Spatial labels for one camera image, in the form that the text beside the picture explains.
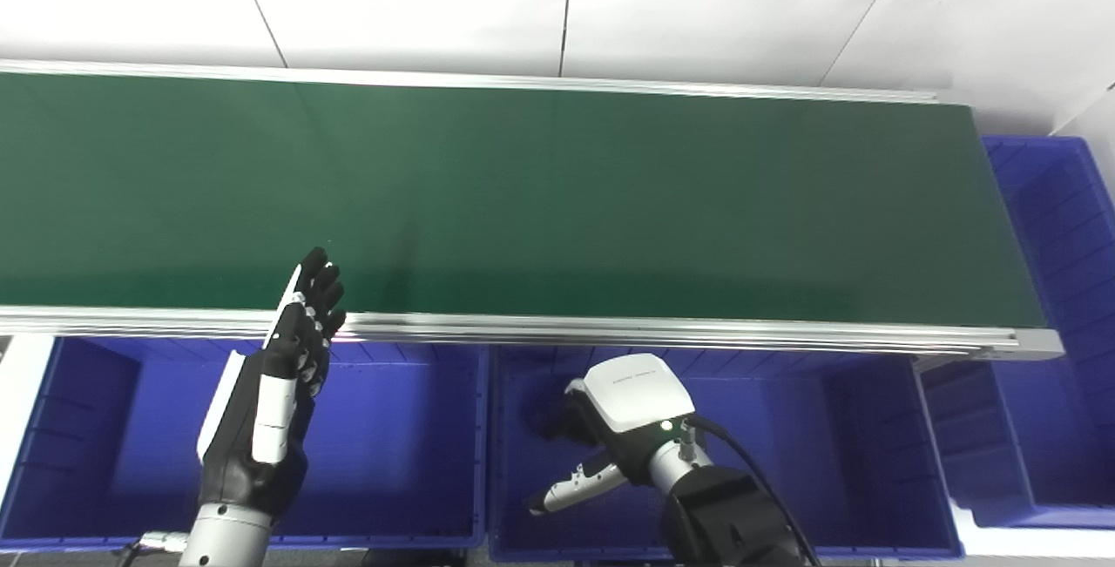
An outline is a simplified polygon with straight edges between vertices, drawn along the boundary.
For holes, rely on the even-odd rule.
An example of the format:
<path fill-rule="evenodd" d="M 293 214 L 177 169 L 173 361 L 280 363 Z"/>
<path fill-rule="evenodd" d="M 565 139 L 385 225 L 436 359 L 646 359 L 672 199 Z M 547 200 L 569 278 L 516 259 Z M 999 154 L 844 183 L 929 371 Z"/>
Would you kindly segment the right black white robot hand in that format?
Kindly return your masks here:
<path fill-rule="evenodd" d="M 696 443 L 692 419 L 692 397 L 660 356 L 614 356 L 589 368 L 565 387 L 543 436 L 589 444 L 597 453 L 532 495 L 530 514 L 554 514 L 624 483 L 668 496 L 683 476 L 712 463 Z"/>

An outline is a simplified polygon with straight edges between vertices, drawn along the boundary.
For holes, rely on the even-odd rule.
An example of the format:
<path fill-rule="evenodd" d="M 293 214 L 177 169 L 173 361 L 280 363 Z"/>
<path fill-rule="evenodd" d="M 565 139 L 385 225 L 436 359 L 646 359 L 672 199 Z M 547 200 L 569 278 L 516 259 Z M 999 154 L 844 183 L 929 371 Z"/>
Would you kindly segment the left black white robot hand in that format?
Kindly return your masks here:
<path fill-rule="evenodd" d="M 233 364 L 219 413 L 200 436 L 198 506 L 277 520 L 307 475 L 304 440 L 346 312 L 340 268 L 318 246 L 295 265 L 261 348 Z"/>

